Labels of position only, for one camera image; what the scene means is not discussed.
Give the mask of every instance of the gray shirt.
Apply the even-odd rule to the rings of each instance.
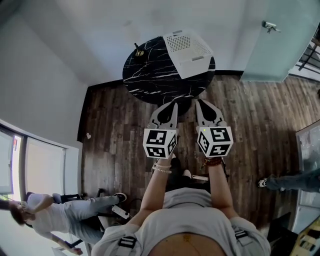
[[[181,188],[165,193],[163,209],[151,213],[142,226],[112,226],[94,246],[92,256],[147,256],[166,237],[193,233],[215,240],[227,256],[268,256],[267,239],[249,221],[228,219],[211,207],[210,194],[201,189]],[[136,238],[134,248],[119,246],[124,237]]]

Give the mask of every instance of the round table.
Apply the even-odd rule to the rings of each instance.
[[[181,79],[162,36],[139,48],[144,50],[145,60],[137,61],[133,51],[124,64],[122,77],[128,91],[144,102],[161,106],[175,101],[181,115],[190,107],[191,99],[203,92],[214,77],[216,63],[212,57],[207,72]]]

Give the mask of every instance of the pants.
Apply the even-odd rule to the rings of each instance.
[[[182,188],[192,188],[199,190],[206,190],[210,193],[210,183],[195,183],[190,177],[182,176],[184,171],[181,168],[181,163],[178,158],[173,158],[171,160],[172,173],[169,175],[168,181],[166,183],[165,192],[172,190],[178,190]]]
[[[118,203],[119,198],[117,196],[104,196],[64,203],[64,210],[70,226],[69,232],[86,243],[96,244],[104,233],[81,223],[81,221],[97,216],[98,213],[107,213],[108,207]]]
[[[270,190],[285,188],[286,190],[303,190],[306,192],[320,192],[320,169],[303,171],[294,176],[275,177],[266,179],[266,187]]]

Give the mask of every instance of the bracelet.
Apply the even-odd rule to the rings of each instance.
[[[200,167],[200,170],[205,166],[218,166],[222,164],[222,157],[206,158],[204,164]]]
[[[157,168],[156,166],[152,167],[152,170],[157,170],[157,171],[159,171],[161,173],[166,173],[166,174],[171,174],[172,173],[172,171],[170,171],[170,170],[160,169],[160,168]]]
[[[169,168],[169,169],[170,169],[171,164],[170,164],[170,165],[160,165],[160,164],[158,164],[158,163],[155,163],[154,166],[156,166],[156,167],[161,167],[161,168]]]

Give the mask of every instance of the wooden floor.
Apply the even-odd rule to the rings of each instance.
[[[320,83],[288,77],[283,83],[239,82],[238,76],[216,75],[199,95],[221,109],[232,128],[234,144],[225,158],[234,207],[258,227],[295,209],[296,192],[258,189],[270,174],[298,171],[295,132],[320,119]],[[144,128],[155,105],[132,96],[124,86],[88,91],[82,134],[82,190],[98,188],[142,199],[153,160],[143,149]],[[195,105],[178,123],[175,148],[182,167],[201,174],[202,153],[196,144]],[[126,207],[134,213],[135,201]]]

